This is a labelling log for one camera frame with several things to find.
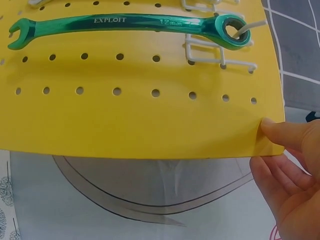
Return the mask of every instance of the fingernail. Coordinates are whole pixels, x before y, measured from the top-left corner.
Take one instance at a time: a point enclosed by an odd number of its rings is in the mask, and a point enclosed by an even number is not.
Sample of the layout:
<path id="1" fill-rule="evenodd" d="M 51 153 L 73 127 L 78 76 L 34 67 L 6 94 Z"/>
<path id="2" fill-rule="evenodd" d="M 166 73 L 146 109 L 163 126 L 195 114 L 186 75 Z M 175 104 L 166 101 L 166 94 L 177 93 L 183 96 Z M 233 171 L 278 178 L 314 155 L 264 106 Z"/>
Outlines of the fingernail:
<path id="1" fill-rule="evenodd" d="M 276 122 L 273 121 L 271 118 L 264 117 L 261 121 L 262 125 L 270 125 L 270 124 L 275 124 Z"/>

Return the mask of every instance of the green wrench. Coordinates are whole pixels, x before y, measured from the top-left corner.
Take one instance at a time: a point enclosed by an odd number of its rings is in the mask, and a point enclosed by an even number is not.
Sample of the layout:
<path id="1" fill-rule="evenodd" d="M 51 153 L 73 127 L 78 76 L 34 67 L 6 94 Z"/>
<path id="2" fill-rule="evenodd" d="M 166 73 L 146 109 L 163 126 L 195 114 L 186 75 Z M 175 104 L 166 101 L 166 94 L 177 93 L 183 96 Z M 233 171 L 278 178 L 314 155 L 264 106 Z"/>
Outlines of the green wrench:
<path id="1" fill-rule="evenodd" d="M 85 15 L 46 21 L 22 18 L 9 29 L 10 33 L 20 30 L 20 35 L 16 41 L 8 45 L 8 48 L 19 50 L 36 38 L 54 34 L 146 30 L 199 35 L 226 49 L 238 50 L 250 41 L 250 30 L 236 39 L 227 33 L 226 26 L 240 30 L 245 25 L 244 20 L 233 14 L 215 15 L 208 18 L 136 13 Z"/>

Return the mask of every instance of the pegboard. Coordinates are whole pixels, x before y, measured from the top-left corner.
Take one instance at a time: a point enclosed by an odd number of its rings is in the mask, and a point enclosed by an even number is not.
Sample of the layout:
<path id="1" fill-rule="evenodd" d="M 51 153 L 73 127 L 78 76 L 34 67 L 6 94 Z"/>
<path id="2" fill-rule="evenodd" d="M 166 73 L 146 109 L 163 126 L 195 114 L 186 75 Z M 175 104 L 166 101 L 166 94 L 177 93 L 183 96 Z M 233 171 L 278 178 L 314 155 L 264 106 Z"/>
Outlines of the pegboard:
<path id="1" fill-rule="evenodd" d="M 260 1 L 226 0 L 219 9 L 241 13 L 247 23 L 266 18 Z M 186 10 L 179 0 L 53 0 L 39 8 L 26 1 L 2 1 L 0 149 L 126 159 L 282 153 L 259 132 L 263 117 L 284 120 L 267 26 L 251 30 L 253 45 L 223 51 L 226 59 L 254 63 L 253 73 L 232 62 L 201 61 L 220 59 L 222 52 L 210 44 L 190 45 L 185 34 L 172 32 L 75 32 L 40 37 L 21 50 L 7 47 L 18 38 L 19 32 L 9 34 L 9 28 L 20 18 L 111 13 L 214 14 Z M 199 61 L 187 58 L 186 47 Z"/>

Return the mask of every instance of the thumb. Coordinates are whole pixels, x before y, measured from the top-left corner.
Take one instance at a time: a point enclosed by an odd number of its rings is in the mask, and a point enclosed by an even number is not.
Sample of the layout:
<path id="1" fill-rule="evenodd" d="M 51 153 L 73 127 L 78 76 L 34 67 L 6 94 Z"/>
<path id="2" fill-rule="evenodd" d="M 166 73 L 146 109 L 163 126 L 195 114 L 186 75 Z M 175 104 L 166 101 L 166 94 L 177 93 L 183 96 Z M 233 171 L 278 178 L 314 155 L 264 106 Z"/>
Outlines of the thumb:
<path id="1" fill-rule="evenodd" d="M 301 152 L 309 172 L 320 182 L 320 120 L 275 123 L 264 118 L 260 126 L 271 142 Z"/>

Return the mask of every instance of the white wire hook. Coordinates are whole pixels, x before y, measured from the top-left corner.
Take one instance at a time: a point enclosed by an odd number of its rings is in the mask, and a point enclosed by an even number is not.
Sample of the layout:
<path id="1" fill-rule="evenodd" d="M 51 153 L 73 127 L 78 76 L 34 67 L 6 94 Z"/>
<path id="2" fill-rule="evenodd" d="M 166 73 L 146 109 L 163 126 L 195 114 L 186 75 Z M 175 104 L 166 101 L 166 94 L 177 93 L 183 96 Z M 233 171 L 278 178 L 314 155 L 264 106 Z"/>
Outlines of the white wire hook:
<path id="1" fill-rule="evenodd" d="M 233 38 L 237 39 L 238 37 L 240 37 L 241 34 L 245 33 L 249 29 L 256 28 L 256 27 L 261 27 L 261 26 L 264 26 L 264 25 L 267 25 L 267 24 L 268 24 L 267 20 L 256 21 L 256 22 L 253 22 L 253 23 L 246 24 L 239 31 L 237 31 L 233 35 Z"/>

